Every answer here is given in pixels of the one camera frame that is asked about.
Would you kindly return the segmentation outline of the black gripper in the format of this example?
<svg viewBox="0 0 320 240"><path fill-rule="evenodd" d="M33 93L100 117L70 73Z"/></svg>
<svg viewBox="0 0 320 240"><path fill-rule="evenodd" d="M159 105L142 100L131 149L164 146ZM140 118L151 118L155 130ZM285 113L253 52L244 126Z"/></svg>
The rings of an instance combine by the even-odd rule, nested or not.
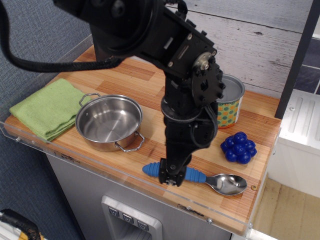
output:
<svg viewBox="0 0 320 240"><path fill-rule="evenodd" d="M185 180L192 153L206 149L218 133L217 120L210 117L196 118L191 122L178 122L164 118L166 159L160 159L159 182L180 187ZM177 173L174 178L170 173Z"/></svg>

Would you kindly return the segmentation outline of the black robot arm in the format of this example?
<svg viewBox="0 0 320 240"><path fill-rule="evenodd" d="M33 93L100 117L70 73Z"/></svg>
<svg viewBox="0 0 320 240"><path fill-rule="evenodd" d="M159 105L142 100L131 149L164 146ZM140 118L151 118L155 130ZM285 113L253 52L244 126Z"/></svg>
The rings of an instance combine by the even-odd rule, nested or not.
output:
<svg viewBox="0 0 320 240"><path fill-rule="evenodd" d="M192 153L208 148L218 132L223 72L216 49L186 19L181 0L172 12L165 0L56 0L54 4L89 24L98 59L139 57L165 75L161 100L166 157L159 181L180 186Z"/></svg>

